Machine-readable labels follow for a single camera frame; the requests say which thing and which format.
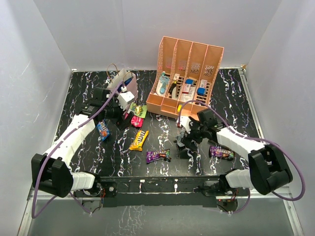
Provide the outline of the pale pink paper bag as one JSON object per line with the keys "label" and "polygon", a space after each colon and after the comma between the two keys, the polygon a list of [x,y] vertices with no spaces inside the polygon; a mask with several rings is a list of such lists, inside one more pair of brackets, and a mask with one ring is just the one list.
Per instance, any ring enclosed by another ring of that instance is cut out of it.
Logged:
{"label": "pale pink paper bag", "polygon": [[117,70],[116,75],[110,75],[108,71],[106,72],[106,74],[108,79],[107,88],[117,95],[119,95],[119,93],[121,92],[121,88],[125,86],[123,85],[124,77],[132,75],[133,76],[132,81],[126,86],[126,88],[128,91],[131,91],[134,94],[135,101],[137,100],[138,84],[136,80],[136,75],[134,73],[132,73],[131,71],[127,71],[125,68],[123,68],[120,71]]}

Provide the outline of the blue Burts chips bag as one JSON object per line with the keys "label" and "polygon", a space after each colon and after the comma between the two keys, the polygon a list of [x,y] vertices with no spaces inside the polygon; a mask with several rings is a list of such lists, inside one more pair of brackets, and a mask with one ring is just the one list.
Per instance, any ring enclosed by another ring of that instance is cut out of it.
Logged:
{"label": "blue Burts chips bag", "polygon": [[128,75],[128,76],[124,77],[123,85],[127,86],[132,81],[132,78],[133,78],[132,75]]}

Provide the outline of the clear silver snack wrapper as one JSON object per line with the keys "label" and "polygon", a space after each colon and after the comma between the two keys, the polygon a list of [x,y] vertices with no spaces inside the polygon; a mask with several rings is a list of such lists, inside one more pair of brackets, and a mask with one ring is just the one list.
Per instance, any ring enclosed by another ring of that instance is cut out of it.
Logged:
{"label": "clear silver snack wrapper", "polygon": [[191,143],[191,138],[189,136],[189,133],[182,130],[180,134],[176,137],[175,143],[177,145],[178,150],[189,148],[190,143]]}

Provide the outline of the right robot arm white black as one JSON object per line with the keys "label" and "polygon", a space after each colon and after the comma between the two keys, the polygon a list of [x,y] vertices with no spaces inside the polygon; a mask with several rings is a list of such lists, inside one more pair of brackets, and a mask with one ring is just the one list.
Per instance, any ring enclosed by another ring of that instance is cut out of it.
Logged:
{"label": "right robot arm white black", "polygon": [[292,182],[293,176],[284,154],[273,144],[247,139],[231,126],[218,122],[210,109],[198,112],[198,119],[179,116],[177,124],[185,132],[181,138],[184,147],[197,150],[204,139],[237,153],[248,162],[248,169],[233,169],[220,175],[215,187],[225,195],[237,188],[256,189],[260,194],[270,192]]}

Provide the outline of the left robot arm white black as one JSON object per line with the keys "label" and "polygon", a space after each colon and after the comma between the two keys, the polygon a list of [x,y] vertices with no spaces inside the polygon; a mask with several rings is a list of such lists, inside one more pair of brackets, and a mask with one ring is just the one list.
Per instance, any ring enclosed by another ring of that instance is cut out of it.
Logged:
{"label": "left robot arm white black", "polygon": [[104,119],[113,119],[120,129],[130,124],[127,114],[138,97],[136,88],[105,89],[96,87],[92,98],[85,101],[65,132],[43,154],[31,159],[32,185],[35,189],[65,197],[72,191],[85,190],[97,196],[102,185],[97,175],[90,172],[73,172],[70,163],[85,138]]}

